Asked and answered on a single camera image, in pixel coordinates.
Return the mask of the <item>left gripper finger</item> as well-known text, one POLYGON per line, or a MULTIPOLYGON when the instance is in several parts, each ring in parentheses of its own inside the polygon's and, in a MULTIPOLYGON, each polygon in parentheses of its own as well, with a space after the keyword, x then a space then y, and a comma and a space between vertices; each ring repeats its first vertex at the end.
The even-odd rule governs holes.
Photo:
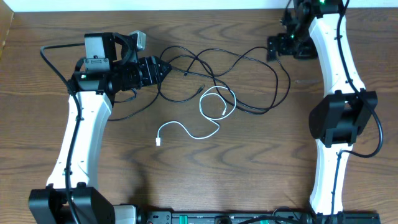
POLYGON ((155 72, 155 81, 157 82, 157 84, 161 84, 169 73, 170 73, 170 70, 166 70, 165 72, 156 71, 155 72))
POLYGON ((169 64, 169 63, 167 63, 167 62, 165 62, 165 61, 159 60, 159 61, 157 62, 157 64, 158 64, 160 73, 169 73, 169 72, 172 71, 172 66, 171 66, 171 64, 169 64))

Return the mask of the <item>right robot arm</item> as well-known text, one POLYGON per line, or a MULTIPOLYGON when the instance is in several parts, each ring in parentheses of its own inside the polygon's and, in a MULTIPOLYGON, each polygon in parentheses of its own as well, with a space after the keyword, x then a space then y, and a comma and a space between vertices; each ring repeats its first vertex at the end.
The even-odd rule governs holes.
POLYGON ((375 156, 383 144, 383 131, 375 107, 375 91, 368 91, 354 64, 346 33, 348 1, 294 0, 294 10, 286 9, 280 20, 286 32, 267 39, 267 60, 291 55, 295 59, 320 62, 324 95, 311 110, 308 125, 317 145, 315 183, 309 204, 315 223, 362 223, 375 215, 347 214, 343 211, 343 182, 357 137, 370 118, 374 118, 379 142, 375 156))

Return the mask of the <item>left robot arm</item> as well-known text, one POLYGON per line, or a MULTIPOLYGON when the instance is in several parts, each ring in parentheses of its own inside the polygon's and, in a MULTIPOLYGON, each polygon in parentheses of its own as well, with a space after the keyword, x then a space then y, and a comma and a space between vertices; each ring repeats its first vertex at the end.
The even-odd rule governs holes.
POLYGON ((139 57, 146 35, 137 30, 86 34, 85 56, 70 79, 68 122, 60 154, 45 188, 32 190, 29 209, 37 223, 145 223, 134 205, 113 205, 98 190, 98 161, 106 123, 119 91, 160 85, 171 66, 139 57))

